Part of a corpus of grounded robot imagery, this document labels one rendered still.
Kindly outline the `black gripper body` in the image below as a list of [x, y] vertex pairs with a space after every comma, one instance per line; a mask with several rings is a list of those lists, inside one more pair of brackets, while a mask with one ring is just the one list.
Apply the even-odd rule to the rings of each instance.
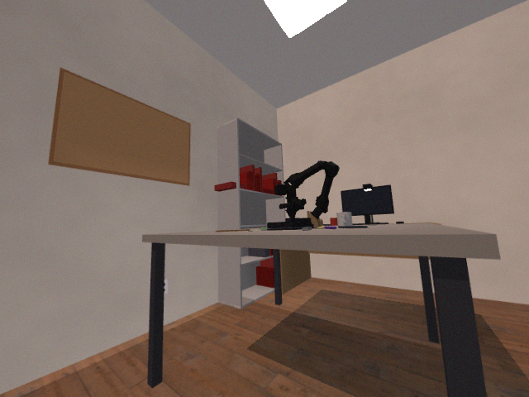
[[[279, 209], [283, 209], [283, 208], [286, 208], [286, 209], [304, 209], [304, 206], [301, 206], [301, 205], [297, 205], [296, 203], [295, 204], [292, 204], [292, 199], [293, 199], [293, 196], [295, 196], [295, 198], [297, 198], [296, 195], [292, 194], [292, 195], [287, 195], [287, 197], [285, 199], [287, 199], [287, 203], [281, 203], [279, 205]], [[297, 206], [296, 206], [297, 205]]]

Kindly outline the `black desk phone casing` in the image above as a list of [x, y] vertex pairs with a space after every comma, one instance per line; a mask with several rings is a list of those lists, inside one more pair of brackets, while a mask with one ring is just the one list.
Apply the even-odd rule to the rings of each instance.
[[314, 228], [312, 222], [267, 222], [267, 230], [297, 230], [302, 227]]

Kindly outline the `grey mug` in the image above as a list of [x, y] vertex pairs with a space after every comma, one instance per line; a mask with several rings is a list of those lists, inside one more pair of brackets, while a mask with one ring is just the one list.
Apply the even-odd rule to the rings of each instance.
[[352, 226], [351, 212], [339, 212], [336, 213], [337, 226]]

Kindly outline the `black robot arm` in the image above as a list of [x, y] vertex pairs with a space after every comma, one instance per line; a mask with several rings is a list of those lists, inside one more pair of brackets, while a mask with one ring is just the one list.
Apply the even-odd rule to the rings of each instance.
[[[296, 189], [299, 188], [298, 186], [301, 185], [305, 179], [316, 174], [320, 170], [325, 170], [326, 178], [322, 187], [322, 193], [320, 196], [317, 196], [317, 200], [315, 203], [316, 208], [312, 212], [310, 212], [310, 214], [312, 214], [316, 219], [318, 219], [322, 213], [328, 212], [328, 195], [330, 193], [333, 178], [337, 175], [339, 169], [340, 167], [332, 161], [327, 162], [319, 160], [315, 165], [312, 165], [303, 172], [290, 175], [289, 178], [284, 181], [284, 184], [276, 185], [274, 187], [274, 193], [275, 195], [296, 195]], [[295, 196], [293, 196], [292, 204], [295, 203], [297, 205], [304, 206], [306, 204], [306, 199], [302, 198], [301, 200], [298, 199], [298, 197], [295, 198]]]

